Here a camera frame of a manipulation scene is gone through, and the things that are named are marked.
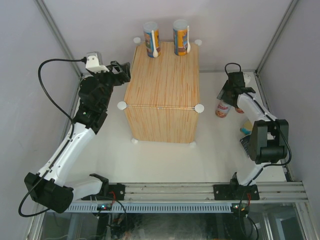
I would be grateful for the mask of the blue rectangular tin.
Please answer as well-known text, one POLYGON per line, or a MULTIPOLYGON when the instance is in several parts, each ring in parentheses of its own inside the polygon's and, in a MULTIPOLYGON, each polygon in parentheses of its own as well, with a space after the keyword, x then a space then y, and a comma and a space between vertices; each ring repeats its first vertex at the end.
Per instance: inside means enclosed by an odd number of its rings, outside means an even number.
POLYGON ((250 137, 251 135, 245 135, 244 137, 242 137, 239 142, 242 146, 242 148, 244 149, 246 155, 249 157, 249 143, 250 143, 250 137))

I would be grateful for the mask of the aluminium mounting rail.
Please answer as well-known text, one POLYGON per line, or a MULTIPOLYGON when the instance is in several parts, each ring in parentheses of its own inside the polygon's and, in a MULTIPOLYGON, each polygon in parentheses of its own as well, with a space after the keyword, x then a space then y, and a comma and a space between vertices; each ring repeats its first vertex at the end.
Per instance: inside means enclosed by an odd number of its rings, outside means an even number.
MULTIPOLYGON (((116 193, 126 202, 217 202, 239 200, 240 190, 232 193, 228 183, 126 183, 116 193)), ((259 182, 250 199, 265 203, 306 202, 302 182, 259 182)))

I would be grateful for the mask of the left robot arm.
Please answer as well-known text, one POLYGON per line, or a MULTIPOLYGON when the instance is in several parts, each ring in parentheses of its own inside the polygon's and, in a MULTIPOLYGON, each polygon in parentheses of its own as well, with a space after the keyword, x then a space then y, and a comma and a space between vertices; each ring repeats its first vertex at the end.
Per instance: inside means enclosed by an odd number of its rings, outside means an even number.
POLYGON ((111 61, 110 65, 88 67, 89 75, 79 84, 79 106, 64 140, 37 172, 29 172, 24 178, 27 196, 44 206, 47 211, 63 213, 70 204, 87 196, 104 200, 109 196, 109 180, 92 173, 85 180, 67 186, 67 178, 78 156, 97 135, 108 114, 108 106, 114 87, 130 82, 130 63, 111 61))

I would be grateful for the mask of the blue yellow can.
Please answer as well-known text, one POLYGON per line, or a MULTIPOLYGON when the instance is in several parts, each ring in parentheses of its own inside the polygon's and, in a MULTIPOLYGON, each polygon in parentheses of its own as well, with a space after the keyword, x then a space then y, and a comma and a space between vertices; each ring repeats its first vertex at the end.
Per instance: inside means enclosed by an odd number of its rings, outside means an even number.
POLYGON ((190 26, 184 19, 178 19, 173 23, 174 53, 177 56, 185 56, 191 51, 190 26))

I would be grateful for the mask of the wooden cabinet box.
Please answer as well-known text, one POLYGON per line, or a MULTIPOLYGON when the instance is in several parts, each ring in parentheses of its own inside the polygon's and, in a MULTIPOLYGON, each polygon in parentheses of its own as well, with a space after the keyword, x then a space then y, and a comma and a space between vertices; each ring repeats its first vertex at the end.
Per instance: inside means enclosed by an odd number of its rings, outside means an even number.
POLYGON ((174 53, 173 42, 161 42, 157 58, 144 43, 135 48, 124 113, 137 141, 190 144, 194 142, 200 101, 199 46, 185 56, 174 53))

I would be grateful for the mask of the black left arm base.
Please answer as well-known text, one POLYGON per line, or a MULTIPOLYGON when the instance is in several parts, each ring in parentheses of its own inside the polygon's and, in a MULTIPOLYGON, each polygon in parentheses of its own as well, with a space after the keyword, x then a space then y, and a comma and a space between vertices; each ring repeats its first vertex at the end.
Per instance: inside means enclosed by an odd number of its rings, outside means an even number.
POLYGON ((125 198, 125 190, 126 186, 122 183, 109 183, 109 179, 98 175, 96 173, 92 173, 89 175, 95 179, 98 179, 102 182, 99 193, 90 194, 81 198, 83 201, 88 201, 91 199, 102 200, 105 197, 109 197, 118 201, 123 201, 125 198))

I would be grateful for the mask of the white red label can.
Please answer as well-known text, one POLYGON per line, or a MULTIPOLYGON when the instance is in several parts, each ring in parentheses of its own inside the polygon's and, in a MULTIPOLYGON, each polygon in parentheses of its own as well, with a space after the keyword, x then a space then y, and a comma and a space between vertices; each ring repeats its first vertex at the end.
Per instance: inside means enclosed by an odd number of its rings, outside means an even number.
POLYGON ((216 107, 215 114, 219 118, 225 118, 228 115, 231 107, 232 106, 230 104, 224 102, 223 100, 220 100, 216 107))
POLYGON ((240 108, 235 108, 236 112, 239 114, 244 114, 244 111, 240 108))

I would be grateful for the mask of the gold rectangular tin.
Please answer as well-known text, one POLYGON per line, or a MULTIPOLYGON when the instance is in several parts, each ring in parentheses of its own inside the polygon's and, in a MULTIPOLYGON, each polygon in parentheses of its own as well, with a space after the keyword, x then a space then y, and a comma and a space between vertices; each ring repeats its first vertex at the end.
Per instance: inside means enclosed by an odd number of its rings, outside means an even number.
POLYGON ((245 135, 250 135, 252 130, 253 130, 253 124, 249 120, 247 120, 240 128, 240 131, 245 135))

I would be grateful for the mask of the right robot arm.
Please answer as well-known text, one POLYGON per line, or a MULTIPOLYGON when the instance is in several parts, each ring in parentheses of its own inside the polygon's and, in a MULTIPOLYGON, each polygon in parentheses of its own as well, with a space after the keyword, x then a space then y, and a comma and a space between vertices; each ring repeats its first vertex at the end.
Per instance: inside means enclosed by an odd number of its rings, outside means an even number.
POLYGON ((237 200, 248 193, 247 186, 254 185, 265 168, 282 167, 290 163, 289 123, 272 115, 256 99, 256 91, 246 86, 242 71, 226 72, 227 80, 217 98, 242 110, 252 124, 247 154, 253 162, 235 173, 236 183, 229 187, 230 195, 237 200))

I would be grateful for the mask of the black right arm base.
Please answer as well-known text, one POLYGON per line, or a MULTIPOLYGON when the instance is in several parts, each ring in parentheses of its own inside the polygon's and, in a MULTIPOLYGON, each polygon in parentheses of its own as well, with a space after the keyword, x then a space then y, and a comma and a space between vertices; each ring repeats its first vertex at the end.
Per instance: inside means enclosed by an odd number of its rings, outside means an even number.
POLYGON ((214 199, 216 201, 231 200, 260 200, 258 186, 250 180, 248 183, 240 183, 235 172, 229 183, 213 185, 214 199))

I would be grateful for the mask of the blue can with spoon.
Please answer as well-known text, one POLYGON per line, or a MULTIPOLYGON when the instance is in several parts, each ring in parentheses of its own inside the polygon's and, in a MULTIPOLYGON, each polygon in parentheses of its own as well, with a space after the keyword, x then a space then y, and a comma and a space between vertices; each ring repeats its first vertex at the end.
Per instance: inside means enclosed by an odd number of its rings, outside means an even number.
POLYGON ((143 33, 147 55, 157 58, 161 54, 159 27, 156 22, 149 21, 143 24, 143 33))

